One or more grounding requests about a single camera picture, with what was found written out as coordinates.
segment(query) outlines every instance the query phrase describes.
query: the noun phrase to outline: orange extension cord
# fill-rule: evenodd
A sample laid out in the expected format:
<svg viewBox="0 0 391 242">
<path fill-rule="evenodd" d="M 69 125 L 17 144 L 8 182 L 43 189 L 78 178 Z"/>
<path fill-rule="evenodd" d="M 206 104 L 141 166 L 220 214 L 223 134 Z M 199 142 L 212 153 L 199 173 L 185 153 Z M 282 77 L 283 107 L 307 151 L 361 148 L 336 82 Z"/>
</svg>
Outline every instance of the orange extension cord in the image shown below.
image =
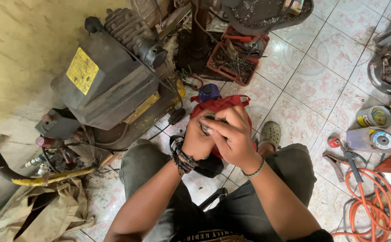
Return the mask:
<svg viewBox="0 0 391 242">
<path fill-rule="evenodd" d="M 343 162 L 342 164 L 349 166 L 348 162 Z M 359 242 L 386 242 L 388 240 L 388 236 L 391 233 L 391 212 L 389 216 L 384 212 L 384 206 L 381 201 L 381 195 L 379 193 L 379 190 L 381 190 L 381 192 L 385 195 L 390 211 L 391 211 L 391 197 L 387 195 L 387 191 L 382 187 L 382 185 L 379 184 L 369 174 L 373 174 L 376 178 L 380 179 L 386 185 L 386 188 L 390 194 L 391 194 L 391 186 L 381 175 L 379 175 L 374 171 L 365 168 L 358 168 L 358 171 L 374 183 L 375 198 L 372 199 L 371 201 L 366 200 L 363 191 L 363 186 L 361 183 L 358 184 L 361 198 L 354 193 L 354 191 L 351 189 L 349 185 L 349 177 L 352 174 L 352 171 L 349 171 L 345 177 L 346 186 L 348 187 L 349 192 L 356 198 L 356 201 L 354 201 L 351 204 L 351 207 L 349 209 L 349 223 L 351 224 L 352 233 L 338 232 L 338 233 L 333 233 L 331 235 L 332 236 L 337 236 L 337 235 L 354 236 L 354 238 Z M 355 229 L 355 214 L 357 213 L 357 209 L 360 206 L 364 206 L 367 215 L 370 217 L 372 223 L 371 228 L 364 233 L 358 233 L 357 230 Z M 380 228 L 381 230 L 383 230 L 383 233 L 379 237 L 376 236 L 376 228 Z M 371 234 L 371 238 L 364 237 L 369 234 Z"/>
</svg>

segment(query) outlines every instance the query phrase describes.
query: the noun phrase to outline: crocs shoe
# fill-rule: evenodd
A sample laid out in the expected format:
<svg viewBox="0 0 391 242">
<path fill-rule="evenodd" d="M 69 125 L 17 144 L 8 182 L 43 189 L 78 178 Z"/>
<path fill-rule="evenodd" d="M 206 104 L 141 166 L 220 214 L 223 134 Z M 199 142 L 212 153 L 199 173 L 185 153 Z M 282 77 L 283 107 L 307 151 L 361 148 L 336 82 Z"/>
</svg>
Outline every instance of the crocs shoe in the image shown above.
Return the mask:
<svg viewBox="0 0 391 242">
<path fill-rule="evenodd" d="M 278 149 L 280 149 L 279 142 L 281 141 L 281 135 L 281 127 L 278 123 L 273 121 L 267 122 L 261 130 L 258 147 L 265 143 L 270 143 L 274 146 L 274 151 L 278 151 Z"/>
</svg>

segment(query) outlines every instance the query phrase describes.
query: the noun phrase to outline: dirty floor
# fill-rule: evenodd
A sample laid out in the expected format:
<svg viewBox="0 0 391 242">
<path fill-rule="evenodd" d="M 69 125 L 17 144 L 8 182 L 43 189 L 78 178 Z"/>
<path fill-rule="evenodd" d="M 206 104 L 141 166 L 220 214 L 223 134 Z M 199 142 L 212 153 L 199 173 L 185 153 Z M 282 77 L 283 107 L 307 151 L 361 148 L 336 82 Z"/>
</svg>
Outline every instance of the dirty floor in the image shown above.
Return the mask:
<svg viewBox="0 0 391 242">
<path fill-rule="evenodd" d="M 222 96 L 233 94 L 251 98 L 246 107 L 253 123 L 253 135 L 259 136 L 263 124 L 273 120 L 282 128 L 282 147 L 302 143 L 310 151 L 317 182 L 309 210 L 329 232 L 343 230 L 342 206 L 351 198 L 343 183 L 339 183 L 332 167 L 322 159 L 322 153 L 331 149 L 329 135 L 346 139 L 346 130 L 358 128 L 355 114 L 374 105 L 391 104 L 391 96 L 377 91 L 367 77 L 368 61 L 375 55 L 373 38 L 391 28 L 390 0 L 314 0 L 315 8 L 303 24 L 275 30 L 269 34 L 270 43 L 264 53 L 257 74 L 247 87 L 235 83 L 212 81 L 221 89 Z M 226 25 L 213 21 L 211 29 L 223 30 Z M 196 103 L 189 98 L 197 92 L 187 88 L 184 99 L 187 113 Z M 167 117 L 145 135 L 150 138 L 163 129 Z M 153 142 L 163 152 L 170 153 L 171 135 L 183 134 L 189 120 L 168 127 Z M 332 152 L 340 155 L 339 150 Z M 368 161 L 368 168 L 377 166 L 380 155 L 360 152 Z M 119 168 L 119 162 L 112 164 Z M 192 200 L 200 204 L 215 190 L 226 187 L 232 192 L 246 182 L 240 169 L 225 164 L 225 169 L 214 179 L 195 172 L 183 177 Z M 365 193 L 373 184 L 365 182 Z M 86 194 L 89 212 L 96 217 L 92 228 L 67 233 L 65 237 L 78 242 L 101 242 L 119 208 L 125 202 L 125 191 L 115 171 L 102 177 L 92 176 Z M 370 224 L 364 211 L 357 214 L 356 227 Z M 343 236 L 336 241 L 345 241 Z"/>
</svg>

